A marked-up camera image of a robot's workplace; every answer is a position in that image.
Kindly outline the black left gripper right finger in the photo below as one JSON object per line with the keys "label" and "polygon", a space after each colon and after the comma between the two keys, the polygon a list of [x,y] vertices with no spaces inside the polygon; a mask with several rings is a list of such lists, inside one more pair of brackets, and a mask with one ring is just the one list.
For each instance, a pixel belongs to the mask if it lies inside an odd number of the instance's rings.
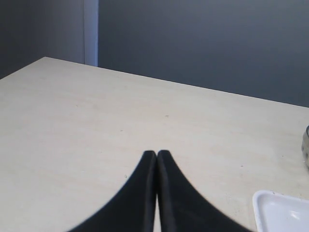
{"label": "black left gripper right finger", "polygon": [[163,232],[248,232],[187,180],[168,150],[157,154],[158,204]]}

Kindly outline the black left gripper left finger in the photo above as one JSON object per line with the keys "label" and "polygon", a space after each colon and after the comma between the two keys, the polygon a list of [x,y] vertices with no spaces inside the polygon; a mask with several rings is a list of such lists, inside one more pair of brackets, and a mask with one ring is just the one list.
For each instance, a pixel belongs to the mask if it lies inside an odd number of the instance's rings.
{"label": "black left gripper left finger", "polygon": [[156,154],[145,151],[122,188],[72,232],[152,232],[156,207]]}

